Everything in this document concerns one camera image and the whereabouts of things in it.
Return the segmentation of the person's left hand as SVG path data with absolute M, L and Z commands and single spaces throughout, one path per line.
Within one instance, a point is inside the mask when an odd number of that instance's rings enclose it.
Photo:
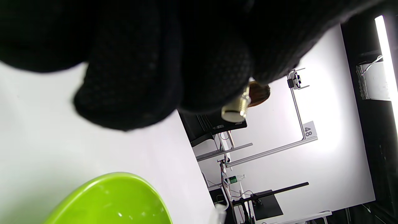
M 2 0 L 1 62 L 49 73 L 86 62 L 76 112 L 109 129 L 204 114 L 249 78 L 284 77 L 332 27 L 379 0 Z

